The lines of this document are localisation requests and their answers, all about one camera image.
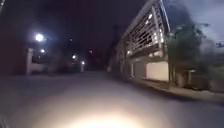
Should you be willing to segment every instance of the curb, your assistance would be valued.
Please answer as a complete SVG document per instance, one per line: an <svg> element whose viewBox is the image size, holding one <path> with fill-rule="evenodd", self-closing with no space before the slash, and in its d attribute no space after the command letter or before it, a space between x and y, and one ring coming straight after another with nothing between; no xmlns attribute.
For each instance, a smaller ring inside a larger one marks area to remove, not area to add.
<svg viewBox="0 0 224 128"><path fill-rule="evenodd" d="M194 91L190 89L177 88L177 87L162 88L159 83L145 81L138 78L128 78L128 80L134 83L142 84L146 87L154 88L159 91L172 93L174 95L183 96L186 98L191 98L196 100L203 100L203 101L224 104L224 94L221 94L221 93L214 93L210 91Z"/></svg>

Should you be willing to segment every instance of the asphalt road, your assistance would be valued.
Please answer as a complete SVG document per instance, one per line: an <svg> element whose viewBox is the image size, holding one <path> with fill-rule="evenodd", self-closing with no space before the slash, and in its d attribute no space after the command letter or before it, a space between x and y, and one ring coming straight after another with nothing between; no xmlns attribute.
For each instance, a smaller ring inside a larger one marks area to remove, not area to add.
<svg viewBox="0 0 224 128"><path fill-rule="evenodd" d="M222 106L163 94L101 72L2 78L0 85L0 121L9 128L224 127Z"/></svg>

